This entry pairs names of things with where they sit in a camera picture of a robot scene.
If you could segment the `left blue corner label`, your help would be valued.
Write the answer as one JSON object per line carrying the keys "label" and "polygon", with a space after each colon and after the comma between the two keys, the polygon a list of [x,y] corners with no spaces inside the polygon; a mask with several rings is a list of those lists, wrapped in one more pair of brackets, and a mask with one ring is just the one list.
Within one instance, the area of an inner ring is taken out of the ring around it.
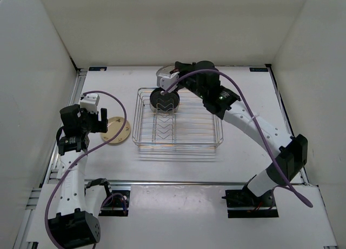
{"label": "left blue corner label", "polygon": [[106,66],[91,66],[89,67],[89,71],[106,71]]}

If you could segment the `right blue corner label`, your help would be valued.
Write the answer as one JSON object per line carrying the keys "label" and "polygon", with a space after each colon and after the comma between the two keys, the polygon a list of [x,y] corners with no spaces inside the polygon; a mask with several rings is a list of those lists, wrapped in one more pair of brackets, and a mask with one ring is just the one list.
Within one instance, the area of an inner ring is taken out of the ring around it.
{"label": "right blue corner label", "polygon": [[268,68],[249,68],[250,72],[268,72]]}

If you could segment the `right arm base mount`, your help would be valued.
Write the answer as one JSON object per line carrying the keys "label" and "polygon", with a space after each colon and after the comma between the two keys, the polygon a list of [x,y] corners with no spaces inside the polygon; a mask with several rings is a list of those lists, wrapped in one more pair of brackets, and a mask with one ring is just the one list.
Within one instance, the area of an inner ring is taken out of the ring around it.
{"label": "right arm base mount", "polygon": [[278,218],[273,191],[253,197],[243,190],[225,190],[228,218]]}

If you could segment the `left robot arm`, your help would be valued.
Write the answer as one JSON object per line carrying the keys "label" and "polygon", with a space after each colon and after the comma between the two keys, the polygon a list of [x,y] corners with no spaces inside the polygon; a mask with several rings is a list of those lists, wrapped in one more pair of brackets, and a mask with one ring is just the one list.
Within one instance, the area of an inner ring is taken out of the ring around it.
{"label": "left robot arm", "polygon": [[102,206],[111,204],[114,196],[105,178],[85,182],[90,133],[107,132],[107,110],[93,106],[91,110],[79,104],[60,110],[63,137],[58,140],[61,185],[57,210],[46,220],[50,238],[58,248],[80,248],[96,244],[101,239],[98,220]]}

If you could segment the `beige ceramic plate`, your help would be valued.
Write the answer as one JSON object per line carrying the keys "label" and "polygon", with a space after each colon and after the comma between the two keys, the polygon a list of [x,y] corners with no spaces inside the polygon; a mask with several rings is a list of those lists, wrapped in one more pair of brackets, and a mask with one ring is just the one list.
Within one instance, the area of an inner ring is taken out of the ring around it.
{"label": "beige ceramic plate", "polygon": [[131,133],[131,125],[128,120],[123,117],[111,117],[108,119],[108,131],[106,133],[101,133],[102,141],[106,142],[110,140],[115,134],[117,137],[109,142],[109,145],[118,145],[124,142]]}

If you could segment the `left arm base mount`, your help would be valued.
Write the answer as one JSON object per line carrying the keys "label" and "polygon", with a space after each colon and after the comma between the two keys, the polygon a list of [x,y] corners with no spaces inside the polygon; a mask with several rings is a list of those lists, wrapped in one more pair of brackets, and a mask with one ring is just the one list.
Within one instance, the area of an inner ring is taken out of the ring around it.
{"label": "left arm base mount", "polygon": [[100,217],[127,217],[129,214],[130,204],[130,186],[114,186],[113,193],[120,193],[115,195],[107,201],[99,212]]}

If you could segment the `black round plate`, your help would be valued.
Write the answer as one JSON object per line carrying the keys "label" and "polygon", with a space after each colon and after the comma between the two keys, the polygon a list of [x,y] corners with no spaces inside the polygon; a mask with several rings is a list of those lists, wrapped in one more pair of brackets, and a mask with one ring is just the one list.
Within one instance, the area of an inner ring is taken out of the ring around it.
{"label": "black round plate", "polygon": [[152,112],[173,112],[180,103],[178,92],[173,91],[165,95],[162,92],[163,89],[156,88],[150,94],[149,101]]}

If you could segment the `blue corner label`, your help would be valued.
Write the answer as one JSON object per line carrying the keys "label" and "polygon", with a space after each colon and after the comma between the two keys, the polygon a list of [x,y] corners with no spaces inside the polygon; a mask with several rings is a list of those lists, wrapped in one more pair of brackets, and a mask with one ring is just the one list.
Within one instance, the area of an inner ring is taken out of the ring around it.
{"label": "blue corner label", "polygon": [[249,68],[250,72],[268,72],[268,68]]}
{"label": "blue corner label", "polygon": [[106,71],[106,66],[91,66],[89,67],[89,71]]}

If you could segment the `clear glass plate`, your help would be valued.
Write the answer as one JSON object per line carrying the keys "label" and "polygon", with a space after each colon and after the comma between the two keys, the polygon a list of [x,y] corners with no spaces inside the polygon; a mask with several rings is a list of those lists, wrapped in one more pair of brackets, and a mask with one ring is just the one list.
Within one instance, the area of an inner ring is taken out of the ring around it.
{"label": "clear glass plate", "polygon": [[177,112],[179,101],[179,98],[151,98],[150,109],[153,113],[172,114]]}
{"label": "clear glass plate", "polygon": [[156,72],[156,84],[157,87],[161,87],[160,85],[160,80],[162,78],[170,78],[171,76],[171,71],[175,69],[175,65],[174,64],[170,64],[167,66],[163,66],[160,69],[158,69],[158,71]]}

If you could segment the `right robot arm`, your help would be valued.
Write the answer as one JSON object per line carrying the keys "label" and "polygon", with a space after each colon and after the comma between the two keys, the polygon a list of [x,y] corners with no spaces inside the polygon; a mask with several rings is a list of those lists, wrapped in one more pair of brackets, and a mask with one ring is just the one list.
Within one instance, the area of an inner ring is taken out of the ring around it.
{"label": "right robot arm", "polygon": [[292,192],[307,207],[313,207],[311,201],[291,184],[307,162],[308,141],[305,136],[281,133],[256,115],[235,80],[216,69],[210,61],[176,62],[170,77],[167,83],[161,84],[164,93],[186,88],[202,99],[207,111],[235,126],[267,151],[272,162],[243,187],[246,204],[254,206],[268,191],[281,187]]}

